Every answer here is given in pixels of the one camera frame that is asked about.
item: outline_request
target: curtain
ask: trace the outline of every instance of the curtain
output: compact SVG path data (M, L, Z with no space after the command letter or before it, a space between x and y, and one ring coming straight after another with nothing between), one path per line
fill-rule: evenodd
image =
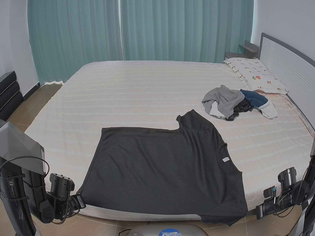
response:
M125 60L222 62L252 33L254 0L120 0Z
M40 84L122 60L118 0L28 0L28 27Z

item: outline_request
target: bed sheet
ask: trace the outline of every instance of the bed sheet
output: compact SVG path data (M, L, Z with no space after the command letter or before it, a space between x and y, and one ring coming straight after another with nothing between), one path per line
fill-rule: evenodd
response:
M176 61L93 62L76 72L26 130L45 148L50 171L70 177L79 189L104 127L177 129L176 117L191 109L211 121L226 139L242 171L248 209L263 202L263 190L278 174L295 167L300 180L308 166L313 137L288 98L263 94L277 109L269 120L258 110L225 121L204 112L204 95L221 84L246 89L226 64ZM47 190L49 179L45 179ZM119 220L188 220L197 215L148 215L88 206L82 214Z

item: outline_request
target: pile of clothes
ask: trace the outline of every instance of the pile of clothes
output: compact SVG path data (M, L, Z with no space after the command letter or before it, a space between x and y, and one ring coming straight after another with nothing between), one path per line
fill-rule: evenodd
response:
M216 118L234 120L240 112L257 108L263 116L275 119L278 115L273 103L265 96L247 90L231 90L225 85L207 92L202 100L206 113Z

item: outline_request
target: pillow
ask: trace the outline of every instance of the pillow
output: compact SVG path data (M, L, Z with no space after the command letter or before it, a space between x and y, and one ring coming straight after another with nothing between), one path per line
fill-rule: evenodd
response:
M287 94L288 90L259 59L230 58L223 61L238 75L250 91Z

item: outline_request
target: navy blue cloth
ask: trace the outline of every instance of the navy blue cloth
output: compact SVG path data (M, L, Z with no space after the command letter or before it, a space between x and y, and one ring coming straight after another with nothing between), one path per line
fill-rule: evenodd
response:
M247 91L247 90L243 90L243 89L241 89L240 91L250 101L250 103L252 104L253 107L259 108L260 106L266 104L268 101L268 99L265 96L263 96L257 92Z

